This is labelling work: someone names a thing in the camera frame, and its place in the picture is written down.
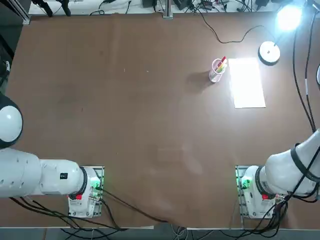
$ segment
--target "clear cup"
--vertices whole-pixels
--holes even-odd
[[[217,59],[213,60],[212,65],[211,65],[212,68],[209,72],[209,79],[213,83],[219,82],[222,74],[224,74],[224,72],[226,71],[226,69],[223,69],[222,72],[216,72],[215,69],[217,69],[220,61],[221,61],[221,59],[217,58]]]

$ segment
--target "round lamp base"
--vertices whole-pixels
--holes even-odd
[[[260,45],[258,55],[265,65],[273,66],[279,61],[280,49],[274,42],[265,41]]]

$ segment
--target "paper sheet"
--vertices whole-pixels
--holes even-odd
[[[258,60],[254,57],[228,59],[234,107],[265,108]]]

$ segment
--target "brown table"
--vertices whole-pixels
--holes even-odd
[[[206,14],[223,41],[241,39],[274,13]],[[306,28],[309,28],[311,14]],[[319,21],[309,64],[309,94],[320,125],[314,80]],[[297,41],[304,92],[307,32]],[[257,57],[272,37],[262,28],[242,43],[220,44],[201,16],[160,14],[33,18],[24,26],[7,95],[21,108],[24,132],[14,146],[40,158],[105,166],[105,187],[149,214],[180,226],[240,228],[235,165],[263,165],[310,134],[292,72],[292,35],[275,66],[259,62],[266,108],[235,109],[229,71],[208,83],[214,58]],[[67,212],[65,196],[37,197]],[[65,226],[1,199],[3,227]],[[121,226],[155,222],[109,201]],[[283,228],[319,229],[317,204],[291,200]],[[108,214],[94,219],[110,224]],[[256,225],[246,221],[245,227]]]

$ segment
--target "desk lamp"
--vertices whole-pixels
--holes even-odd
[[[314,0],[307,0],[306,4],[313,6],[317,11],[320,9],[320,4],[316,3]],[[294,4],[284,6],[276,16],[278,28],[283,33],[295,30],[300,24],[302,10],[302,7]],[[272,66],[278,62],[280,58],[280,49],[277,46],[277,42],[280,38],[281,36],[275,42],[265,41],[260,45],[258,56],[264,64]]]

